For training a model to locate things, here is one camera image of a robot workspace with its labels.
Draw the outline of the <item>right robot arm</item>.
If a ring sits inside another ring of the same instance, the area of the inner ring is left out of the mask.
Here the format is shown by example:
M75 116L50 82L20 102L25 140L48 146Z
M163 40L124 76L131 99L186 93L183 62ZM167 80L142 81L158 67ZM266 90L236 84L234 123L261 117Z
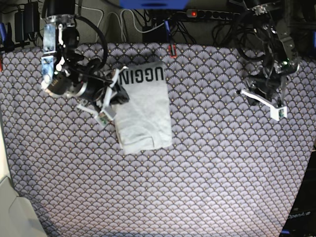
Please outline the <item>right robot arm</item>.
M127 67L99 74L108 57L106 38L94 23L75 13L75 5L74 0L43 2L41 16L48 23L43 33L41 87L55 98L66 96L81 99L77 108L91 114L105 127L116 116L112 105L129 101L126 90L118 83ZM96 32L103 48L102 59L95 58L86 65L80 64L84 56L76 53L79 45L78 21L86 23Z

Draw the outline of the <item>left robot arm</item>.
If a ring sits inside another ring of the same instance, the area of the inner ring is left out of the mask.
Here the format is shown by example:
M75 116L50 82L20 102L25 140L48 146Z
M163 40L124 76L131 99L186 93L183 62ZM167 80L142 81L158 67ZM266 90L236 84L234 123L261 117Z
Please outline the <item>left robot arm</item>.
M249 105L263 104L276 121L287 117L284 105L287 76L299 69L294 41L283 18L285 4L280 0L245 0L244 11L236 18L232 40L240 56L249 62L260 62L262 68L249 75L246 88L237 91L246 96ZM262 43L263 54L250 57L240 46L237 31L242 22L252 20L252 32Z

